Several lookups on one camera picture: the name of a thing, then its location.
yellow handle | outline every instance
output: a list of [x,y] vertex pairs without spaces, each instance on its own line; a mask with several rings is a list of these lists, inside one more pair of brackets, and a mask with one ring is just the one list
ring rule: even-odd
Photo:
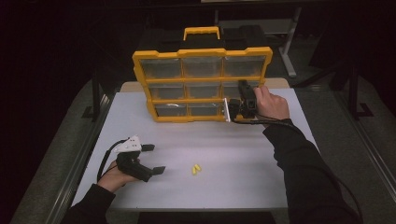
[[208,27],[189,27],[184,29],[183,40],[186,40],[187,35],[203,35],[203,34],[217,34],[220,39],[219,27],[208,26]]

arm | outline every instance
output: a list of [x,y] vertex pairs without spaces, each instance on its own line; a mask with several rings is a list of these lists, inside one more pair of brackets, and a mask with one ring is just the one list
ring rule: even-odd
[[62,223],[107,223],[106,211],[125,184],[137,179],[121,172],[113,161],[99,182],[92,184],[81,202],[76,203],[65,214]]
[[[292,124],[285,99],[266,87],[256,88],[255,93],[259,114]],[[284,172],[290,223],[359,223],[334,174],[303,134],[274,124],[263,133],[274,145],[274,157]]]

transparent compartment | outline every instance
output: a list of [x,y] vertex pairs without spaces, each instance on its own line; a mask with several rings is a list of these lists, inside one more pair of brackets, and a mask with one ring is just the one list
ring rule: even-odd
[[224,58],[225,77],[259,77],[265,56],[232,56]]
[[220,77],[221,57],[189,57],[181,62],[184,77]]
[[187,98],[220,98],[219,82],[186,82]]
[[219,114],[219,103],[193,103],[188,104],[192,116],[216,116]]
[[146,78],[181,77],[180,59],[141,59]]
[[184,98],[183,83],[152,83],[148,88],[153,100]]
[[[248,81],[251,87],[259,86],[259,81]],[[222,87],[222,98],[227,99],[239,99],[241,97],[238,90],[238,81],[227,81],[221,83]]]
[[154,105],[158,117],[187,116],[186,104],[156,104]]

white table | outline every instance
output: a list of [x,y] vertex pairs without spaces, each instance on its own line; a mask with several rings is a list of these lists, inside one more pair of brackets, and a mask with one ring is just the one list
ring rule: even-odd
[[[288,100],[294,124],[315,140],[293,89],[271,89]],[[115,142],[138,134],[142,144],[154,144],[140,155],[149,168],[166,166],[162,175],[126,185],[112,208],[135,211],[268,210],[287,207],[283,172],[261,125],[216,121],[154,122],[143,92],[117,93],[97,140],[73,204],[92,183],[100,163]],[[112,153],[106,167],[116,159]],[[192,175],[198,163],[202,171]]]

black sweater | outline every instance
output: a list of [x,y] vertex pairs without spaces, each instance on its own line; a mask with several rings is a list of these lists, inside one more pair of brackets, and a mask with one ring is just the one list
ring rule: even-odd
[[[284,172],[290,224],[359,223],[332,171],[303,134],[281,125],[271,125],[262,133],[274,145],[274,157]],[[106,223],[106,210],[114,198],[115,194],[92,185],[62,223]]]

